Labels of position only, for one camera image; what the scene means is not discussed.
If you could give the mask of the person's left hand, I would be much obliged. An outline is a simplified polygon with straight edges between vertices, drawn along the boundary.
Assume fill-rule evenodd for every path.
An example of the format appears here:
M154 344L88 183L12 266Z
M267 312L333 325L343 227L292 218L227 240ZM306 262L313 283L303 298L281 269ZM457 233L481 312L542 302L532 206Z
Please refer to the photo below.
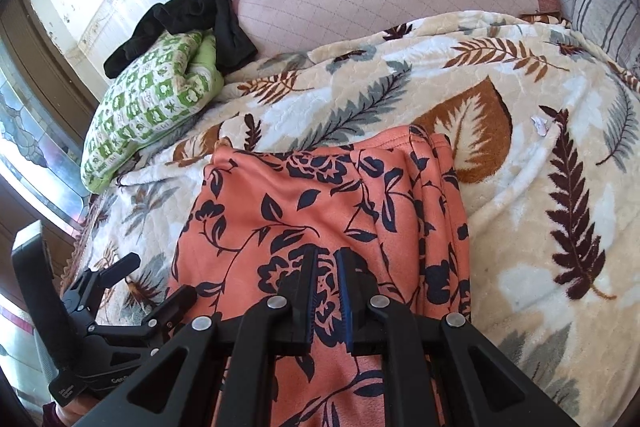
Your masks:
M55 406L55 415L64 426L73 426L86 414L88 414L99 400L91 395L78 395L65 407L59 404Z

